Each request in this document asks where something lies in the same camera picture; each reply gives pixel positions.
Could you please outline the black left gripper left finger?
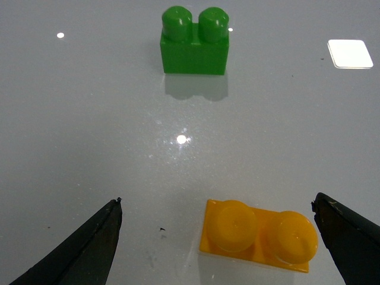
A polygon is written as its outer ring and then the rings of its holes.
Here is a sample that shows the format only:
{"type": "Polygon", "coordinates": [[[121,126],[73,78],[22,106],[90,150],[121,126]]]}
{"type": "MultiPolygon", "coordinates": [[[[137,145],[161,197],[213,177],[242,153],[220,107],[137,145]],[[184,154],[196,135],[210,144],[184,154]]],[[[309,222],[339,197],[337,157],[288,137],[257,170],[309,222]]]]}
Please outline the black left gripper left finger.
{"type": "Polygon", "coordinates": [[[122,225],[113,199],[12,284],[106,284],[122,225]]]}

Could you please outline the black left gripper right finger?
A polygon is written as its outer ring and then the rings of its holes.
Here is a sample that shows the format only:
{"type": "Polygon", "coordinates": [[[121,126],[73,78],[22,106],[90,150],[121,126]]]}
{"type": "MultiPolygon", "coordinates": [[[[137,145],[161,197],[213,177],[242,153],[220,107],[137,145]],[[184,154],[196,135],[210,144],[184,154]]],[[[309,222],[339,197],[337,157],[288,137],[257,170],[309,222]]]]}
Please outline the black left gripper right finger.
{"type": "Polygon", "coordinates": [[[312,211],[344,282],[379,284],[379,226],[322,192],[312,211]]]}

